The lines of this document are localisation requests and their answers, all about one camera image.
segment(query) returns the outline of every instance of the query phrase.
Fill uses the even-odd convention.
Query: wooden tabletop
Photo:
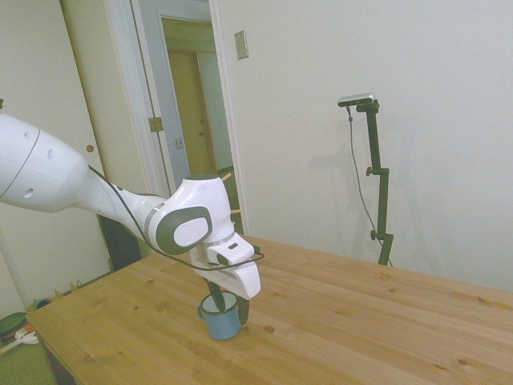
[[[198,317],[203,279],[158,255],[29,321],[91,385],[513,384],[513,294],[248,239],[262,291],[228,341]]]

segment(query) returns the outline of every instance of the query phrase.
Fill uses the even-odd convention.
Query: door
[[[195,52],[170,51],[169,61],[191,174],[216,175],[216,159],[204,102],[198,56]]]
[[[1,1],[0,36],[2,111],[68,143],[101,171],[59,0]],[[96,215],[79,209],[50,214],[0,204],[0,254],[24,306],[109,271]]]
[[[140,0],[134,1],[134,4],[139,5],[143,20],[145,42],[158,96],[158,103],[154,100],[154,104],[160,106],[173,176],[178,187],[191,170],[188,165],[187,149],[183,146],[184,133],[166,49],[162,17],[210,22],[210,9],[207,2],[194,0]]]

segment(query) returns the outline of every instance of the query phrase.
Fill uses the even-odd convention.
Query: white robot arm
[[[217,176],[189,176],[167,200],[134,194],[91,171],[61,140],[0,112],[0,202],[47,213],[92,211],[122,223],[163,254],[191,250],[195,271],[212,294],[223,286],[249,300],[260,291],[255,249],[235,233]]]

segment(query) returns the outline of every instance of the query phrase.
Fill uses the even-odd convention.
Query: door frame
[[[232,149],[233,169],[236,175],[237,194],[239,197],[240,208],[242,209],[242,223],[244,226],[244,233],[251,235],[248,212],[246,210],[247,204],[244,194],[244,171],[241,164],[239,141],[236,133],[236,114],[234,110],[232,89],[229,82],[230,71],[228,66],[228,56],[224,45],[224,36],[226,34],[221,23],[219,1],[220,0],[209,0],[208,3],[210,5],[214,40],[216,42],[216,54],[219,65],[221,89],[224,97],[228,137],[230,148]],[[139,8],[139,0],[104,0],[104,3],[107,12],[107,19],[111,28],[112,40],[118,57],[119,70],[127,93],[129,110],[132,112],[132,129],[139,144],[139,153],[143,159],[144,170],[147,174],[150,186],[156,191],[160,191],[163,188],[159,188],[159,186],[164,185],[166,176],[162,171],[162,168],[157,167],[157,164],[162,160],[156,155],[155,149],[149,145],[152,143],[153,138],[151,137],[152,134],[149,131],[149,124],[147,122],[148,112],[150,112],[148,110],[150,108],[149,96],[147,94],[148,90],[154,101],[156,116],[160,116],[160,106],[158,103],[155,79],[151,71],[151,60],[149,50],[147,48],[146,35],[142,27],[143,20]],[[172,18],[172,16],[164,12],[159,12],[159,17]],[[133,23],[133,19],[135,19],[137,28]],[[139,54],[137,35],[139,36],[140,50],[143,53],[143,60],[147,64],[146,76],[149,87],[147,87],[145,83],[143,60]],[[168,178],[172,182],[172,166],[168,153],[168,141],[165,138],[165,134],[162,135],[161,138],[163,139],[162,147],[164,150],[164,158],[168,164]]]
[[[165,132],[162,131],[158,134],[162,142],[162,145],[159,146],[155,133],[150,131],[148,119],[153,117],[153,111],[155,116],[161,116],[161,114],[146,37],[143,28],[136,29],[133,22],[135,18],[142,26],[139,2],[138,0],[133,1],[134,14],[132,16],[129,1],[103,1],[112,43],[118,59],[119,73],[125,89],[128,111],[131,113],[131,128],[143,163],[148,187],[151,193],[169,197],[170,193],[176,191],[177,186],[174,182]],[[143,60],[139,53],[138,35],[140,50],[143,52],[144,62],[147,64],[146,68],[143,66]],[[154,100],[153,106],[148,91]]]

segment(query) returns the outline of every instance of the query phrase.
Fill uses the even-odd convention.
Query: floor
[[[231,173],[227,180],[224,181],[224,186],[226,187],[226,192],[228,193],[228,200],[230,201],[230,207],[232,210],[240,209],[239,206],[239,197],[237,195],[237,186],[235,182],[235,173],[233,171],[233,167],[231,168],[223,168],[219,171],[219,176],[222,178],[223,176]],[[232,214],[232,221],[235,222],[235,231],[239,234],[244,234],[244,229],[242,227],[242,217],[240,214]]]
[[[0,355],[2,385],[55,385],[39,345],[19,345]]]

